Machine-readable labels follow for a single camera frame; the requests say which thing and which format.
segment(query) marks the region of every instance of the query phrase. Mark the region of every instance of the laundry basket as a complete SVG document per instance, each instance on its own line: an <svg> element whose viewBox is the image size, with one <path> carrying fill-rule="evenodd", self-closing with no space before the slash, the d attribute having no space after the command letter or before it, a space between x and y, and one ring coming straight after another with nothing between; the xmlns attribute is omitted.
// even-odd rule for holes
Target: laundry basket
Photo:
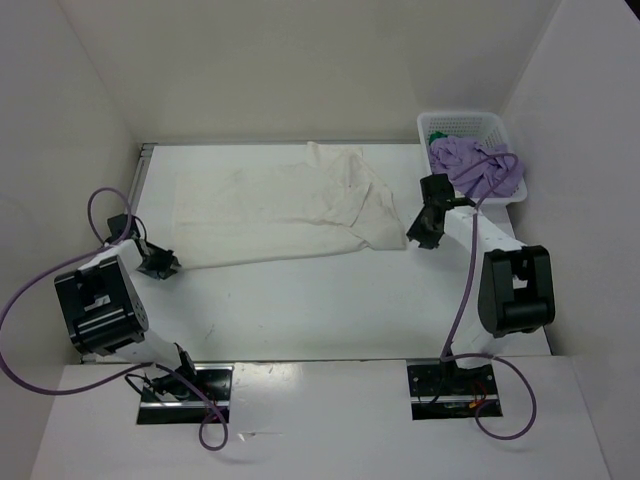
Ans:
<svg viewBox="0 0 640 480"><path fill-rule="evenodd" d="M511 147L502 119L494 113L425 112L418 116L418 133L429 174L431 174L429 136L434 132L457 137L475 137L487 147L505 144L509 152L516 153ZM525 198L527 198L527 186L524 179L521 179L513 195L504 198L489 197L483 202L483 205L508 205L513 202L521 202Z"/></svg>

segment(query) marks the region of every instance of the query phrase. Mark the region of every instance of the white wall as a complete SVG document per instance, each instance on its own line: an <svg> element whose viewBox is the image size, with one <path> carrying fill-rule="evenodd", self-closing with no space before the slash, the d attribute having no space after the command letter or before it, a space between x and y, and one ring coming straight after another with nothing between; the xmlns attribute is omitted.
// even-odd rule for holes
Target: white wall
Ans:
<svg viewBox="0 0 640 480"><path fill-rule="evenodd" d="M563 0L504 115L527 166L515 230L552 254L552 343L575 355L614 478L640 470L639 88L623 0Z"/></svg>
<svg viewBox="0 0 640 480"><path fill-rule="evenodd" d="M85 202L127 189L135 144L55 0L0 1L0 302L45 267L95 247ZM97 202L96 215L121 209ZM69 359L53 282L17 304L0 345L28 380L55 388ZM28 478L52 401L0 375L2 478Z"/></svg>
<svg viewBox="0 0 640 480"><path fill-rule="evenodd" d="M499 110L556 0L60 0L138 140L416 139Z"/></svg>

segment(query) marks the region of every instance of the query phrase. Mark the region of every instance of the green cloth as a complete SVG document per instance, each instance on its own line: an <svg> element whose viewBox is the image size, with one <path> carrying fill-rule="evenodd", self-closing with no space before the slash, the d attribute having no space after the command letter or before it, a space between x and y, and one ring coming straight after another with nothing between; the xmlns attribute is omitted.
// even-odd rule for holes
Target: green cloth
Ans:
<svg viewBox="0 0 640 480"><path fill-rule="evenodd" d="M449 135L446 135L442 132L433 132L431 135L429 135L429 145L431 145L433 142L435 142L439 138L447 138L448 136Z"/></svg>

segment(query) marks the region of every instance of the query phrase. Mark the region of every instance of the beige wall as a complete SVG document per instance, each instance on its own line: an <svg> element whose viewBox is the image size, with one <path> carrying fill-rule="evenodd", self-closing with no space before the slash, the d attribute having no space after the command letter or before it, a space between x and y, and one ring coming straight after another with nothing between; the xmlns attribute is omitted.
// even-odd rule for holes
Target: beige wall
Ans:
<svg viewBox="0 0 640 480"><path fill-rule="evenodd" d="M0 302L47 266L95 241L85 202L100 185L127 189L135 145L55 0L0 1ZM121 206L96 205L102 217ZM28 380L57 387L69 359L52 279L28 292L0 340ZM0 476L28 478L51 399L0 375Z"/></svg>
<svg viewBox="0 0 640 480"><path fill-rule="evenodd" d="M60 0L138 140L417 139L498 111L556 0Z"/></svg>
<svg viewBox="0 0 640 480"><path fill-rule="evenodd" d="M516 233L552 254L555 351L575 356L614 479L640 471L640 22L563 0L504 117L526 162Z"/></svg>

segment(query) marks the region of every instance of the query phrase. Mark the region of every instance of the purple cloth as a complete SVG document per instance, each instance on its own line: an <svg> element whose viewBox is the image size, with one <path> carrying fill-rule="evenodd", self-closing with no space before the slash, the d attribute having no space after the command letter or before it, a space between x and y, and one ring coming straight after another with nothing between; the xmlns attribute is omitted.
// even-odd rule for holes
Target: purple cloth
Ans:
<svg viewBox="0 0 640 480"><path fill-rule="evenodd" d="M516 163L513 157L495 158L456 178L460 172L486 158L487 155L507 153L507 146L498 145L495 148L488 148L473 137L459 138L450 135L447 138L434 140L430 148L431 171L446 173L455 189L470 198L481 197L507 171L514 168L513 165ZM515 171L490 196L510 197L513 195L523 173L524 166L522 162L519 162L515 166Z"/></svg>

